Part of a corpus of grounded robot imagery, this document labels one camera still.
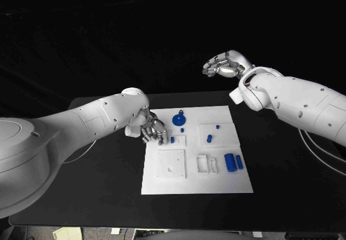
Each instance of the blue object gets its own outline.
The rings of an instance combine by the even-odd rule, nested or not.
[[[183,110],[180,110],[180,111],[179,111],[179,114],[175,115],[175,117],[173,117],[173,119],[172,119],[173,124],[175,124],[176,126],[183,126],[185,123],[186,123],[186,117],[185,117],[183,114],[185,114],[185,112],[183,112]]]
[[[240,168],[240,169],[244,169],[244,164],[242,164],[241,156],[237,155],[235,158],[237,158],[238,168]]]
[[[206,139],[206,141],[208,141],[209,143],[212,142],[212,137],[214,137],[214,136],[209,134],[209,135],[208,135],[208,139]]]
[[[225,165],[229,172],[237,171],[237,161],[232,153],[225,154]]]

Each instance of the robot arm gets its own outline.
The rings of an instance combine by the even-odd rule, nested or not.
[[[283,76],[267,67],[255,67],[240,52],[231,50],[203,65],[203,74],[238,77],[238,88],[229,96],[260,111],[276,112],[278,119],[346,147],[346,96],[326,86]]]
[[[167,143],[165,123],[150,112],[137,88],[84,106],[36,118],[0,118],[0,218],[28,208],[43,195],[72,153],[126,127],[126,135]]]

